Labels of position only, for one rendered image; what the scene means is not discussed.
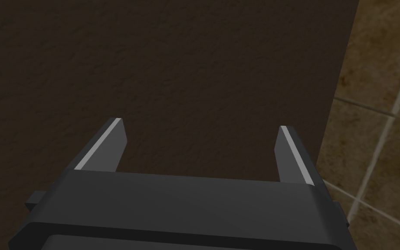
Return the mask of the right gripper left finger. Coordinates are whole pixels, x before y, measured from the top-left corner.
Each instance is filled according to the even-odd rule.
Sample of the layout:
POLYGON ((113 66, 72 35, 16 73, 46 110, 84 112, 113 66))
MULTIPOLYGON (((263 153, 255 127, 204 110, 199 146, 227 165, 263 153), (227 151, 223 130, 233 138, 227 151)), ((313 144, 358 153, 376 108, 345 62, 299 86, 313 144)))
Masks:
POLYGON ((109 118, 66 168, 115 172, 127 142, 123 119, 109 118))

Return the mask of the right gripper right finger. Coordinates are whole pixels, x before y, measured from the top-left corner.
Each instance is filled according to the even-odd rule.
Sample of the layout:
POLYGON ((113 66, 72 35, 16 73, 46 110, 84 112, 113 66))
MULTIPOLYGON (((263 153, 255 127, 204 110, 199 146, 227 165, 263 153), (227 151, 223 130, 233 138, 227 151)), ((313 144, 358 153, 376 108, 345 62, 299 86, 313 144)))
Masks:
POLYGON ((279 127, 274 153, 281 182, 321 185, 321 177, 292 126, 279 127))

